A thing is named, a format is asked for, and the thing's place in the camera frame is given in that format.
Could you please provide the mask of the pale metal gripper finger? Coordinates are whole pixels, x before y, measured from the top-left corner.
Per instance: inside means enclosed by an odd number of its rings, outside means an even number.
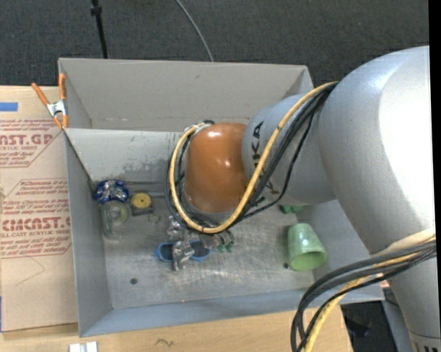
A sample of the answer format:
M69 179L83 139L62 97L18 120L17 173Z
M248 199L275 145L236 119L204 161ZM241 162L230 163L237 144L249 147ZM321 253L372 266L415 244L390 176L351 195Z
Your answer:
M182 270L187 262L194 255L191 243L186 240L179 240L172 246L173 270Z
M169 216L169 224L167 228L167 235L170 239L181 239L183 237L183 228L181 223L174 217Z

